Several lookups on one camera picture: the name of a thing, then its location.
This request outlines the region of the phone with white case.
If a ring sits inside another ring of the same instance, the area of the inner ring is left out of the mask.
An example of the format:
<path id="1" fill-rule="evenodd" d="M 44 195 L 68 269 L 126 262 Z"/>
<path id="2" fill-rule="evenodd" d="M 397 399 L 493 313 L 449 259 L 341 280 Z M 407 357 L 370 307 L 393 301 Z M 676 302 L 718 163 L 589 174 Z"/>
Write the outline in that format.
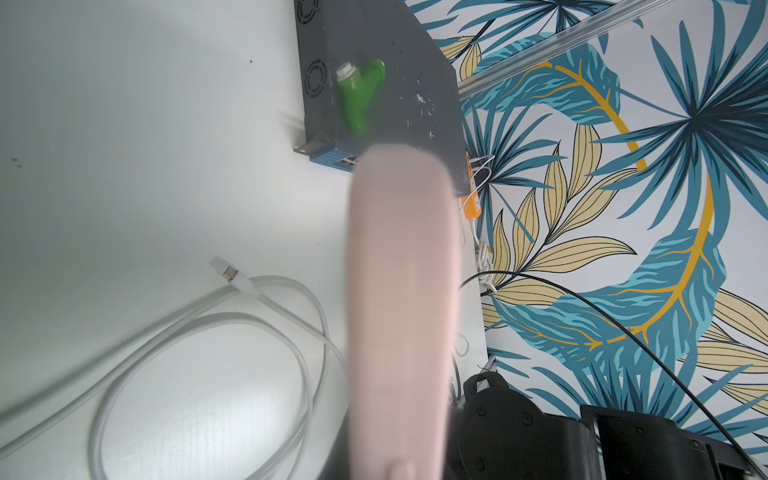
<path id="1" fill-rule="evenodd" d="M 452 180 L 428 153 L 378 144 L 349 201 L 350 474 L 439 479 L 461 272 Z"/>

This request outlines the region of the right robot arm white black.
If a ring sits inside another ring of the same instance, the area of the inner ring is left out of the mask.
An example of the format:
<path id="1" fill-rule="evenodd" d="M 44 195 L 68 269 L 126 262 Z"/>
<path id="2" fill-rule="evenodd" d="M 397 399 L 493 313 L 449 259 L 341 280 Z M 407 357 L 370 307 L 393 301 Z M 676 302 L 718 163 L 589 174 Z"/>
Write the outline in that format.
<path id="1" fill-rule="evenodd" d="M 464 384 L 451 411 L 447 479 L 748 479 L 755 471 L 727 443 L 658 416 L 586 406 L 547 414 L 497 372 Z"/>

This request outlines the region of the orange power strip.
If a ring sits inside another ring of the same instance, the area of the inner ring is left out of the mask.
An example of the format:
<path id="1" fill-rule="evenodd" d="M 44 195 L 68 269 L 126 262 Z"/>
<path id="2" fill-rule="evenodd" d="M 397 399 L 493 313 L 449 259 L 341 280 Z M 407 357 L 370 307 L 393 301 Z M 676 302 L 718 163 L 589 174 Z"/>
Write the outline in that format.
<path id="1" fill-rule="evenodd" d="M 482 207 L 478 196 L 478 187 L 476 181 L 476 168 L 473 166 L 474 159 L 466 153 L 468 174 L 469 174 L 469 194 L 463 198 L 461 211 L 464 217 L 468 220 L 476 220 L 482 213 Z"/>

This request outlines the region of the green plastic tool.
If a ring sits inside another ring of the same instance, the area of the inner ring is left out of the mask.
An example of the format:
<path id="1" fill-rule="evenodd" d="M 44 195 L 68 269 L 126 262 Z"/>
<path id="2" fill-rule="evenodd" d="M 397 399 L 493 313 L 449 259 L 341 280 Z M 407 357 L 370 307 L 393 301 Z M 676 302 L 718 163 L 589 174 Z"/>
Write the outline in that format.
<path id="1" fill-rule="evenodd" d="M 336 84 L 341 94 L 344 119 L 349 132 L 359 136 L 369 129 L 367 110 L 378 88 L 386 79 L 385 63 L 370 60 L 363 69 L 345 62 L 336 71 Z"/>

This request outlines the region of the grey network switch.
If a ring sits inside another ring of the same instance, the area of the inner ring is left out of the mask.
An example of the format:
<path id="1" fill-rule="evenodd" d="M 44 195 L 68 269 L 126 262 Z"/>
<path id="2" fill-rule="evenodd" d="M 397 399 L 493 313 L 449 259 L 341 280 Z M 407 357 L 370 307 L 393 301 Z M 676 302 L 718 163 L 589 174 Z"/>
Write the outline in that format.
<path id="1" fill-rule="evenodd" d="M 296 1 L 305 141 L 315 163 L 350 171 L 380 143 L 436 156 L 470 191 L 455 71 L 403 1 Z"/>

